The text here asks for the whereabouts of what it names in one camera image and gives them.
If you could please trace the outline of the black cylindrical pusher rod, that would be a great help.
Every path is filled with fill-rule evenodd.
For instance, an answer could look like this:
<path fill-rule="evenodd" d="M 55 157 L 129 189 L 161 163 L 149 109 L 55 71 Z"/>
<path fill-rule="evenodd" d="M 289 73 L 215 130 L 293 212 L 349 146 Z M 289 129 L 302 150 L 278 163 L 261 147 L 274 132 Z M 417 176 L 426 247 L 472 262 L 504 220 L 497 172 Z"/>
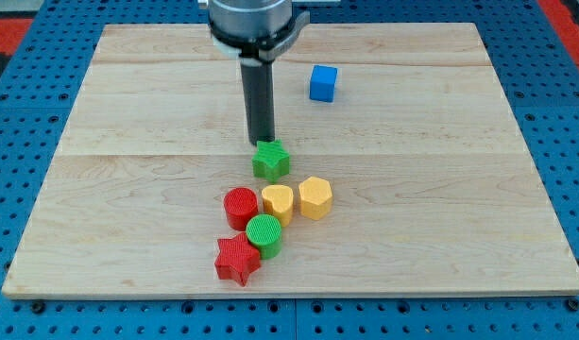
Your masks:
<path fill-rule="evenodd" d="M 272 64 L 241 64 L 247 133 L 252 145 L 275 140 Z"/>

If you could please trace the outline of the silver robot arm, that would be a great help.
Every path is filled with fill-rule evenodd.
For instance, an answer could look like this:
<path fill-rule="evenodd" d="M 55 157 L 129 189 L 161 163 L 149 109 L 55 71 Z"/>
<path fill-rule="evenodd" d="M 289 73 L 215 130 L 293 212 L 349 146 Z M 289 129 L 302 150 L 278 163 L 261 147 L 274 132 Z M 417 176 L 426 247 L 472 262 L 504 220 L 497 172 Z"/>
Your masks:
<path fill-rule="evenodd" d="M 273 63 L 311 23 L 307 10 L 294 11 L 292 0 L 207 0 L 214 44 L 240 64 L 248 140 L 275 140 Z"/>

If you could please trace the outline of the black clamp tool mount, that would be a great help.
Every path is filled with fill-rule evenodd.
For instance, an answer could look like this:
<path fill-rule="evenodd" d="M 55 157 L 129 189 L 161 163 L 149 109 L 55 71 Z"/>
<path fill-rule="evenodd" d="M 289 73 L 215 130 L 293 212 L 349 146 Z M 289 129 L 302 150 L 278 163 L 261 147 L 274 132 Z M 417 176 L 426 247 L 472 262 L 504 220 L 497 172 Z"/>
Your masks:
<path fill-rule="evenodd" d="M 210 23 L 213 44 L 231 59 L 247 60 L 248 65 L 273 62 L 298 40 L 301 30 L 310 23 L 309 11 L 292 17 L 279 31 L 261 38 L 234 37 Z"/>

